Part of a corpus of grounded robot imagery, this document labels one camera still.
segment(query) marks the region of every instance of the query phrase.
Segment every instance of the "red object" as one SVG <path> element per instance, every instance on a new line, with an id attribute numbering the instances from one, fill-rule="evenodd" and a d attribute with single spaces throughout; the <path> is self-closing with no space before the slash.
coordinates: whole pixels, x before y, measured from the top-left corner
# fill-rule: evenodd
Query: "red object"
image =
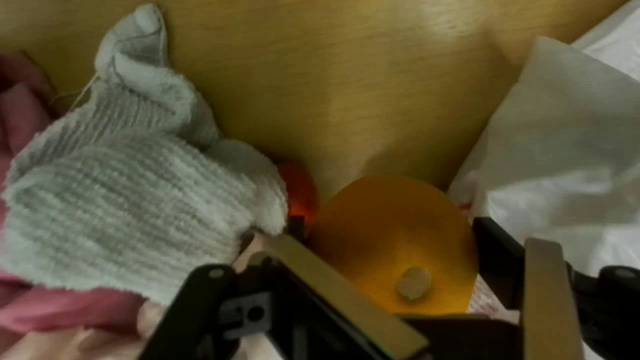
<path id="1" fill-rule="evenodd" d="M 313 179 L 302 165 L 277 165 L 277 172 L 288 193 L 288 219 L 303 219 L 303 233 L 307 234 L 318 213 L 318 190 Z"/>

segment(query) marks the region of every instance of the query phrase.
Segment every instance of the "black object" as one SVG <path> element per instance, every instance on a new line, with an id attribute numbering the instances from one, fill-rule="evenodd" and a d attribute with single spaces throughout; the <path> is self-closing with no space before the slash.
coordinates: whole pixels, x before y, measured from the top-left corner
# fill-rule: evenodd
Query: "black object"
<path id="1" fill-rule="evenodd" d="M 474 223 L 479 274 L 505 309 L 522 309 L 524 251 L 494 221 Z M 568 266 L 583 340 L 613 360 L 640 358 L 633 329 L 640 325 L 640 273 L 603 269 L 597 279 Z M 424 334 L 424 360 L 517 360 L 522 329 L 482 316 L 404 318 Z M 141 353 L 141 360 L 229 358 L 238 340 L 264 333 L 283 358 L 368 360 L 387 358 L 370 338 L 313 295 L 280 263 L 264 256 L 242 274 L 228 266 L 201 266 Z"/>

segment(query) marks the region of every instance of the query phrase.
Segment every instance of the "orange object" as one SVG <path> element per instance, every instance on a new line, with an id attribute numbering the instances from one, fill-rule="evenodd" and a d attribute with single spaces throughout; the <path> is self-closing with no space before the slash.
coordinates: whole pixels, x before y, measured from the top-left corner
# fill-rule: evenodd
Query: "orange object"
<path id="1" fill-rule="evenodd" d="M 288 219 L 303 219 L 306 233 L 313 225 L 318 213 L 318 193 L 307 171 L 293 162 L 277 165 L 280 179 L 288 193 Z"/>
<path id="2" fill-rule="evenodd" d="M 434 187 L 372 177 L 318 215 L 307 247 L 394 315 L 466 312 L 478 255 L 461 213 Z"/>

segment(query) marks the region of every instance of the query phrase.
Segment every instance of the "gray knit fabric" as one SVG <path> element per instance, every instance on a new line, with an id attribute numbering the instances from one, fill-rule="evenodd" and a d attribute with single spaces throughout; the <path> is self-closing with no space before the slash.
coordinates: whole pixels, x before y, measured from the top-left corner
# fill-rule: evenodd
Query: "gray knit fabric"
<path id="1" fill-rule="evenodd" d="M 163 33 L 154 7 L 118 22 L 90 100 L 16 157 L 2 269 L 170 305 L 192 269 L 231 263 L 242 233 L 283 229 L 275 169 L 222 139 L 194 87 L 166 69 Z"/>

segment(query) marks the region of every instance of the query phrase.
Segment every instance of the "pink fabric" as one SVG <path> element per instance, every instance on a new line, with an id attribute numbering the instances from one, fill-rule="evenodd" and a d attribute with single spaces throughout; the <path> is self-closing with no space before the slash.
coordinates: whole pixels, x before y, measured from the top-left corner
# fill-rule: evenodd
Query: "pink fabric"
<path id="1" fill-rule="evenodd" d="M 51 98 L 53 89 L 40 69 L 22 54 L 0 54 L 0 189 L 11 159 L 51 122 L 46 107 Z M 19 334 L 74 327 L 133 334 L 139 307 L 141 299 L 127 292 L 42 288 L 0 271 L 0 346 Z"/>

